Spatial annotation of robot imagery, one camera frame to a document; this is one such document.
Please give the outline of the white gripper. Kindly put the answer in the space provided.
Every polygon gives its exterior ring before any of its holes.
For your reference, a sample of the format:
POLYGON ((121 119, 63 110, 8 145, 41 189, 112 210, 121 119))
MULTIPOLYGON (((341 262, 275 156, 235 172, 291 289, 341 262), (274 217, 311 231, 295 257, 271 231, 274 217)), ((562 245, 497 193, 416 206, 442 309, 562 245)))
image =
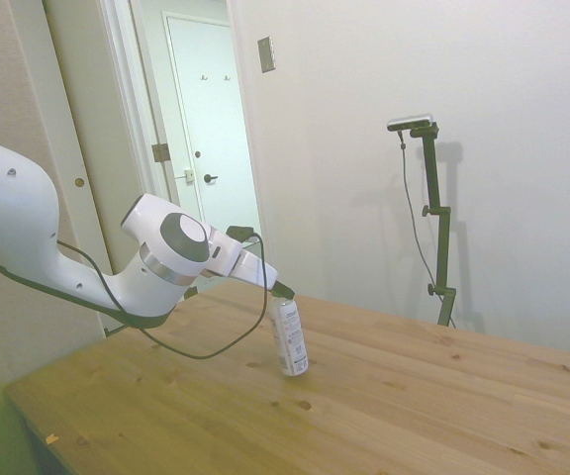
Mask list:
POLYGON ((243 243, 250 238, 259 238, 259 235, 255 231, 211 231, 208 239, 210 257, 204 275, 234 278, 264 287, 273 297, 293 299, 295 292, 277 281, 278 272, 263 257, 244 249, 243 243))

